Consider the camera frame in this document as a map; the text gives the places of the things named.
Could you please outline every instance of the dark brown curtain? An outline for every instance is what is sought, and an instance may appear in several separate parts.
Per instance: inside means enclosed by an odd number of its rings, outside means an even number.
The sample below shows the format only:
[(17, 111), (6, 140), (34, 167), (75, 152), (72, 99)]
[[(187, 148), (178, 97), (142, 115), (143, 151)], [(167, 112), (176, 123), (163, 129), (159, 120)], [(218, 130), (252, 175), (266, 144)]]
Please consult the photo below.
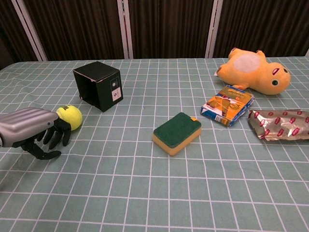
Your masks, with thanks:
[(0, 0), (0, 69), (21, 61), (37, 61), (11, 0)]
[(213, 0), (129, 0), (134, 58), (203, 58)]
[(309, 0), (224, 0), (213, 57), (233, 47), (267, 57), (304, 56), (309, 48)]
[(24, 0), (48, 60), (124, 58), (115, 0)]

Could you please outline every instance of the black cardboard box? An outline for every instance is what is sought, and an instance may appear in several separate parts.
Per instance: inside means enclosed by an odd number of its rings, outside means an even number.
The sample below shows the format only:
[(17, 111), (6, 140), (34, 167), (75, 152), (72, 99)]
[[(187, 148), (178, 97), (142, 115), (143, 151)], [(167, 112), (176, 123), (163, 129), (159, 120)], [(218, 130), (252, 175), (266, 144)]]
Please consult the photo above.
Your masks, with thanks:
[(105, 112), (123, 99), (120, 71), (102, 62), (73, 70), (80, 98)]

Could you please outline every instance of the metal robot arm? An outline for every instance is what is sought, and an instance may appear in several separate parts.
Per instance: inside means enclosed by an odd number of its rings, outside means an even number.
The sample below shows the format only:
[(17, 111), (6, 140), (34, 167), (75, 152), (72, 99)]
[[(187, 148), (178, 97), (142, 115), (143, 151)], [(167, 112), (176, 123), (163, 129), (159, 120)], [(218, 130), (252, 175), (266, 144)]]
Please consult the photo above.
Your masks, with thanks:
[(51, 140), (49, 149), (53, 149), (62, 136), (62, 144), (66, 146), (70, 132), (70, 124), (60, 119), (57, 113), (41, 108), (24, 108), (0, 116), (0, 147), (21, 147), (40, 160), (50, 160), (61, 155), (61, 152), (45, 153), (34, 143), (35, 139), (40, 141), (46, 134), (43, 144)]

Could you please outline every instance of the stuffed animal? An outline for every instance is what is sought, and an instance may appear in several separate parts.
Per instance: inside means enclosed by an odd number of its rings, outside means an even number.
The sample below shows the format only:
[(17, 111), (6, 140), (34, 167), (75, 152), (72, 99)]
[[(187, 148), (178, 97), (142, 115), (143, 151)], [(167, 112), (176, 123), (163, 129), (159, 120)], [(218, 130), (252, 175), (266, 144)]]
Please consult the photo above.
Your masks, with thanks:
[(254, 89), (262, 94), (275, 95), (290, 84), (289, 71), (279, 63), (268, 63), (262, 51), (256, 53), (233, 48), (228, 62), (215, 73), (221, 80), (241, 90)]

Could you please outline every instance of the table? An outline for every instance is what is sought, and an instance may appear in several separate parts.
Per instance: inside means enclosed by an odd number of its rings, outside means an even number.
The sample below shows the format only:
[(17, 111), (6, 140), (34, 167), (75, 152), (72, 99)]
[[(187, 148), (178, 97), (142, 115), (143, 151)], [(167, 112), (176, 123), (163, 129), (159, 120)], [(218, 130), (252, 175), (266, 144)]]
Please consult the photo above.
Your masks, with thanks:
[[(232, 127), (200, 114), (225, 84), (225, 58), (100, 60), (121, 72), (107, 112), (80, 100), (72, 70), (93, 60), (20, 62), (0, 71), (0, 114), (25, 107), (83, 113), (58, 159), (0, 149), (1, 231), (205, 232), (309, 230), (308, 141), (260, 140), (248, 113)], [(249, 90), (252, 109), (309, 110), (309, 59), (268, 58), (291, 72), (279, 96)], [(202, 134), (168, 157), (151, 141), (178, 112)], [(44, 150), (46, 145), (39, 143)]]

